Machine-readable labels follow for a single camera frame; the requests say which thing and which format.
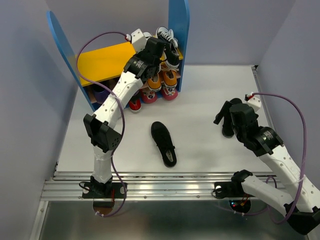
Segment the white table surface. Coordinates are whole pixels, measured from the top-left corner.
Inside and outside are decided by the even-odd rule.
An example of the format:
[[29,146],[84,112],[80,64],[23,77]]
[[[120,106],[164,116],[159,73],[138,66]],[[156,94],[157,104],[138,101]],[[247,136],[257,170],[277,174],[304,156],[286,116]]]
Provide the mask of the white table surface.
[[[246,149],[235,137],[225,138],[222,123],[213,124],[226,100],[243,99],[257,91],[250,66],[191,66],[183,73],[182,90],[173,101],[158,99],[143,104],[139,113],[125,109],[126,129],[114,154],[119,172],[181,173],[181,172],[251,172],[271,170]],[[83,118],[91,114],[85,97],[77,92],[70,122],[61,150],[57,172],[92,172],[93,147],[87,136]],[[259,124],[268,126],[263,109]],[[167,168],[151,137],[150,127],[160,121],[168,128],[177,156],[177,164]],[[120,132],[121,120],[116,130]]]

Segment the red shoe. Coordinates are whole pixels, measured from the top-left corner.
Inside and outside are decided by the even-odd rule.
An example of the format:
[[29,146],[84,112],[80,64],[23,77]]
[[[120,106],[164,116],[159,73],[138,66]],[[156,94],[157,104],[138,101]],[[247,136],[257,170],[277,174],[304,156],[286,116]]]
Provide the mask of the red shoe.
[[131,112],[133,113],[138,113],[141,110],[141,101],[139,98],[135,99],[135,100],[130,100],[129,101],[129,108],[131,110]]
[[162,85],[161,93],[163,98],[168,101],[171,101],[178,96],[178,91],[175,88],[167,87],[165,85]]
[[148,87],[144,89],[140,89],[141,91],[141,98],[146,104],[152,104],[157,100],[157,94],[150,90]]

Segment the yellow shelf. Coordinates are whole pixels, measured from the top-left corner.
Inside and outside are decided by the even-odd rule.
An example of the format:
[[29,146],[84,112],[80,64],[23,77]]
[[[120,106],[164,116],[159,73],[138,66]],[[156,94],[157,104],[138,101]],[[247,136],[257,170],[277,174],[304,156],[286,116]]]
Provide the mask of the yellow shelf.
[[[181,75],[180,75],[179,72],[176,73],[176,78],[177,78],[177,79],[181,78]],[[144,85],[143,85],[142,87],[140,87],[140,89],[144,89],[144,88],[147,88],[147,87],[148,87],[148,82],[145,82]],[[87,93],[88,93],[88,97],[89,97],[89,99],[90,99],[90,102],[91,102],[92,104],[96,103],[97,100],[96,100],[96,98],[95,98],[95,96],[94,96],[94,93],[92,92],[91,86],[89,86],[89,87],[87,88]]]
[[[178,50],[179,59],[183,56]],[[127,61],[135,54],[130,42],[84,52],[80,55],[78,67],[80,73],[95,82],[101,82],[120,77]],[[91,85],[80,77],[83,87]]]

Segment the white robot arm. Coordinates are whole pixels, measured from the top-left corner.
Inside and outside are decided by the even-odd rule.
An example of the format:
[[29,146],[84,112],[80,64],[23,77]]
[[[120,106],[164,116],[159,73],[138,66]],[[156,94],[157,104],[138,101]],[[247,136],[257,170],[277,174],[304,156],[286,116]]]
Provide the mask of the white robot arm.
[[158,38],[146,39],[140,29],[132,33],[131,43],[136,54],[126,63],[113,89],[115,96],[110,94],[93,115],[87,114],[83,119],[94,150],[94,170],[85,189],[90,189],[99,198],[106,198],[111,191],[111,157],[122,139],[122,135],[114,130],[120,108],[125,108],[147,79],[160,70],[160,58],[167,45]]
[[287,222],[298,233],[306,235],[320,224],[320,191],[306,176],[300,179],[300,168],[278,134],[270,127],[258,125],[256,111],[261,107],[260,99],[255,96],[246,97],[245,100],[246,103],[227,101],[214,123],[218,124],[222,117],[225,117],[225,122],[226,117],[230,118],[231,125],[224,124],[224,131],[228,132],[227,128],[232,128],[238,141],[253,151],[277,175],[287,193],[262,182],[251,172],[242,170],[234,174],[231,182],[215,183],[215,188],[219,186],[216,195],[222,198],[235,194],[239,197],[243,194],[252,195],[286,216],[296,197],[299,182],[303,181],[301,195]]

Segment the shoe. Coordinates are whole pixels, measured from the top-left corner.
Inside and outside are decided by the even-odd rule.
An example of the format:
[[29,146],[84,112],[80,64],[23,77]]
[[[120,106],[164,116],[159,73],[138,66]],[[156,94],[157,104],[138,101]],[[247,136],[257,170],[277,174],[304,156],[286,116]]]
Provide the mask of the shoe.
[[103,104],[107,99],[109,92],[105,90],[103,87],[93,84],[92,87],[93,96],[98,104]]
[[166,126],[159,121],[155,121],[151,125],[151,136],[160,150],[164,165],[168,168],[174,167],[177,164],[175,146]]
[[152,104],[158,99],[157,94],[148,87],[140,89],[140,92],[142,101],[146,104]]
[[158,92],[161,89],[162,75],[157,73],[155,76],[148,78],[147,83],[151,91]]
[[129,108],[130,108],[131,112],[133,112],[134,114],[140,112],[142,106],[141,106],[139,91],[137,91],[133,95],[133,97],[130,99]]
[[155,36],[169,44],[169,47],[166,47],[163,53],[165,64],[170,69],[177,69],[179,67],[178,40],[174,38],[174,31],[161,26],[156,30]]
[[164,85],[168,88],[175,88],[177,86],[177,72],[174,70],[162,71]]
[[175,88],[162,85],[161,94],[165,100],[172,101],[178,96],[178,91]]

